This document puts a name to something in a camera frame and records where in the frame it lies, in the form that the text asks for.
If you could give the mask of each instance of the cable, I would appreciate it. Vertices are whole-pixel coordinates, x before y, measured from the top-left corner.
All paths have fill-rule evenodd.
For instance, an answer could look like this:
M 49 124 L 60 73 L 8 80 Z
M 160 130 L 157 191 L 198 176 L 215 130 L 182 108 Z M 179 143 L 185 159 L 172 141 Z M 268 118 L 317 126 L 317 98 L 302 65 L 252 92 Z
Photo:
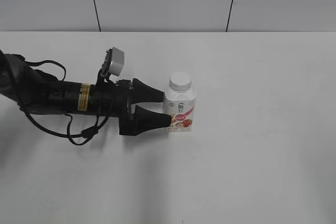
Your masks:
M 57 65 L 64 70 L 64 76 L 63 76 L 62 81 L 65 80 L 65 76 L 67 75 L 67 69 L 61 63 L 58 63 L 58 62 L 53 61 L 53 60 L 43 60 L 43 61 L 39 61 L 39 62 L 25 61 L 25 63 L 27 63 L 27 65 L 30 66 L 30 67 L 39 67 L 39 66 L 41 66 L 43 64 L 46 64 L 46 63 Z
M 40 130 L 42 130 L 42 131 L 44 131 L 44 132 L 46 132 L 46 133 L 48 133 L 48 134 L 50 134 L 50 135 L 53 135 L 53 136 L 62 137 L 62 138 L 68 138 L 69 141 L 70 141 L 72 144 L 75 143 L 75 142 L 74 142 L 74 141 L 71 141 L 72 139 L 70 140 L 70 138 L 85 137 L 85 135 L 84 135 L 84 134 L 85 134 L 85 130 L 88 130 L 88 129 L 90 129 L 90 128 L 83 130 L 82 133 L 80 133 L 80 134 L 70 135 L 70 134 L 69 134 L 69 132 L 70 132 L 69 130 L 67 130 L 67 134 L 61 134 L 61 133 L 58 133 L 58 132 L 55 132 L 55 131 L 51 131 L 51 130 L 49 130 L 49 129 L 43 127 L 42 125 L 40 125 L 38 122 L 36 122 L 35 119 L 34 119 L 34 118 L 31 116 L 31 114 L 28 112 L 28 110 L 27 110 L 25 104 L 24 104 L 23 101 L 22 101 L 22 97 L 21 97 L 21 94 L 20 94 L 20 92 L 19 92 L 19 87 L 17 86 L 17 83 L 16 83 L 16 81 L 15 81 L 15 77 L 14 77 L 14 74 L 13 74 L 13 71 L 12 71 L 12 68 L 11 68 L 11 65 L 10 65 L 10 63 L 9 63 L 9 61 L 8 61 L 8 59 L 7 59 L 7 57 L 4 55 L 4 53 L 3 53 L 1 50 L 0 50 L 0 57 L 2 57 L 2 58 L 5 60 L 5 62 L 6 62 L 6 66 L 5 66 L 5 68 L 6 68 L 6 71 L 7 71 L 7 73 L 8 73 L 8 76 L 9 76 L 9 79 L 10 79 L 10 81 L 11 81 L 11 84 L 12 84 L 12 86 L 13 86 L 13 88 L 14 88 L 14 92 L 15 92 L 15 95 L 16 95 L 17 100 L 18 100 L 18 105 L 20 106 L 20 108 L 22 109 L 22 111 L 25 113 L 25 115 L 26 115 L 26 117 L 28 118 L 28 120 L 29 120 L 35 127 L 37 127 L 38 129 L 40 129 Z M 108 121 L 108 119 L 109 119 L 109 116 L 110 116 L 111 112 L 112 112 L 112 105 L 111 105 L 111 107 L 110 107 L 109 113 L 106 115 L 106 117 L 105 117 L 104 120 L 101 122 L 101 124 L 97 126 L 97 129 L 98 129 L 98 130 L 101 129 L 101 128 L 107 123 L 107 121 Z M 72 116 L 71 116 L 71 115 L 69 115 L 69 116 L 71 117 L 71 120 L 70 120 L 70 123 L 68 124 L 68 127 L 70 127 L 70 124 L 71 124 L 71 122 L 72 122 Z M 94 135 L 92 135 L 92 136 L 88 136 L 87 139 L 86 139 L 83 143 L 81 143 L 81 144 L 77 144 L 77 143 L 75 143 L 75 145 L 84 145 L 84 144 L 86 144 L 88 141 L 90 141 L 90 140 L 93 138 L 93 136 L 94 136 Z

